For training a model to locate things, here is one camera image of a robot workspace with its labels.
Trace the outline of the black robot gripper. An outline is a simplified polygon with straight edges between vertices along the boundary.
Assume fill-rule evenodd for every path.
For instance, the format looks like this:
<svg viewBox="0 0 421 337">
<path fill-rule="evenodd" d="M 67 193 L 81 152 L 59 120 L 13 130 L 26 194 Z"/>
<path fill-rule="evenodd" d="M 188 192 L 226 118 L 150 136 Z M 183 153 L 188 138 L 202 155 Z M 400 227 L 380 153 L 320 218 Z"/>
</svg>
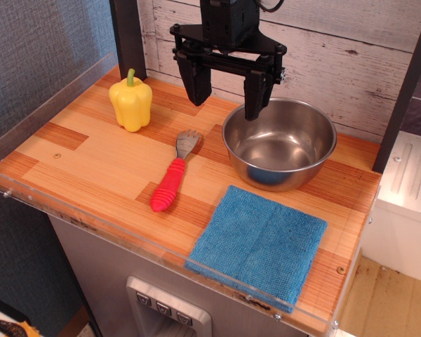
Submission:
<svg viewBox="0 0 421 337">
<path fill-rule="evenodd" d="M 245 118 L 268 106 L 273 84 L 285 79 L 285 45 L 259 28 L 259 1 L 201 1 L 201 23 L 174 24 L 174 59 L 189 100 L 202 105 L 212 92 L 211 70 L 245 76 Z"/>
</svg>

